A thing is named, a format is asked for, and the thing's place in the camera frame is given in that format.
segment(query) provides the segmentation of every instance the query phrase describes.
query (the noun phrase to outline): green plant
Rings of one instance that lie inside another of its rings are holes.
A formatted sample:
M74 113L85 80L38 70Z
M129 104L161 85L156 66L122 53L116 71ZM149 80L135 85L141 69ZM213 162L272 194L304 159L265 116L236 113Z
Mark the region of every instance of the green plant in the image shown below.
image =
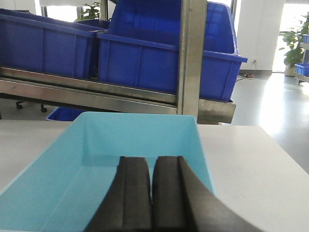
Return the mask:
M290 31L280 32L280 36L283 37L283 41L290 49L290 51L284 54L284 64L290 65L291 68L293 68L295 64L302 62L304 49L301 48L301 43L304 42L304 35L309 34L309 16L302 17L305 19L299 20L299 26L290 28Z
M92 5L84 4L84 6L86 7L86 9L81 12L81 16L83 17L76 19L76 21L100 18L100 3L99 2L94 2Z

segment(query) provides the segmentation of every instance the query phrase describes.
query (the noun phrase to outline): stainless steel rack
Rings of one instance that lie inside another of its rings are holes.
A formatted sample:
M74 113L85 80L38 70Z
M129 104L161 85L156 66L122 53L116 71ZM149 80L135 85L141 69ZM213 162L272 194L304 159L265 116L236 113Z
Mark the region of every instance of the stainless steel rack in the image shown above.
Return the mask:
M300 45L302 48L305 49L304 56L303 56L303 63L308 63L309 62L309 43L301 43ZM299 82L309 82L308 76L295 73L295 77L299 80Z
M108 17L102 0L101 19ZM183 0L177 95L0 67L0 97L126 113L193 115L231 123L236 105L199 99L206 0Z

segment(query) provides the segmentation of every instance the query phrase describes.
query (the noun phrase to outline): gray floor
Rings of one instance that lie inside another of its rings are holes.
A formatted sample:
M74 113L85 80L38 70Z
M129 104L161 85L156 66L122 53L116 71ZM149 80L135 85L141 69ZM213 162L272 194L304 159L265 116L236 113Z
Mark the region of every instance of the gray floor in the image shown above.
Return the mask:
M237 105L232 125L261 126L309 173L309 83L274 73L236 82L232 100ZM0 99L3 119L45 120L55 107Z

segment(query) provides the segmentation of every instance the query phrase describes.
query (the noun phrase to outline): blue plastic bin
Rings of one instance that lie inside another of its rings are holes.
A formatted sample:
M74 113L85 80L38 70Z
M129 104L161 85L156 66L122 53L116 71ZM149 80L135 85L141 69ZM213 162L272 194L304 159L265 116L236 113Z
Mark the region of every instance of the blue plastic bin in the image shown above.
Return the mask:
M99 80L176 94L180 6L179 0L119 0L108 34L97 35ZM232 16L224 4L208 4L204 49L200 97L230 101L247 59L238 56Z
M49 116L47 121L74 121L85 110L71 109L66 107L56 108Z
M0 66L89 78L101 28L0 9Z
M120 156L183 155L212 190L192 116L82 113L0 195L0 231L82 232L105 196Z
M98 19L86 19L86 20L75 21L75 23L89 25L89 26L93 26L93 27L99 27L100 20L98 20ZM108 29L109 26L110 26L110 21L104 20L102 28Z
M303 76L309 76L309 63L296 64L295 73Z

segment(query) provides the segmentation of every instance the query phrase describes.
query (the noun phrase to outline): white table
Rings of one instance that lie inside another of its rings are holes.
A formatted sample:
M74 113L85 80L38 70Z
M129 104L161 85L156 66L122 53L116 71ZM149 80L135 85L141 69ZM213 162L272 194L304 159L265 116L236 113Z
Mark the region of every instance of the white table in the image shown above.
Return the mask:
M68 122L0 120L0 190ZM218 197L266 232L309 232L309 176L259 127L199 125Z

